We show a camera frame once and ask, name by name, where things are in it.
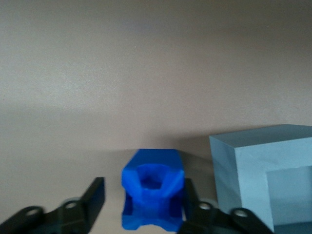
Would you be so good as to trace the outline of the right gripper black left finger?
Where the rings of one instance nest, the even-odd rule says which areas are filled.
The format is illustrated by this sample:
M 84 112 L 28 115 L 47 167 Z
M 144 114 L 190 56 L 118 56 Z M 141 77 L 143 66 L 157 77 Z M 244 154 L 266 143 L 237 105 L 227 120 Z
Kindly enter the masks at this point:
M 105 202 L 105 178 L 96 177 L 84 194 L 51 212 L 25 207 L 0 225 L 2 234 L 88 234 Z

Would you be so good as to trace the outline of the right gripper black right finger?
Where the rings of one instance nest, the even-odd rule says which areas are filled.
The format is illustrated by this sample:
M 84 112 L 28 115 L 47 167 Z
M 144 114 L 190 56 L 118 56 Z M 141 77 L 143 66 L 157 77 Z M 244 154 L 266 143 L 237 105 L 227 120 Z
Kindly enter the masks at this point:
M 183 190 L 185 221 L 181 234 L 272 234 L 258 216 L 245 208 L 234 208 L 229 214 L 198 198 L 190 178 Z

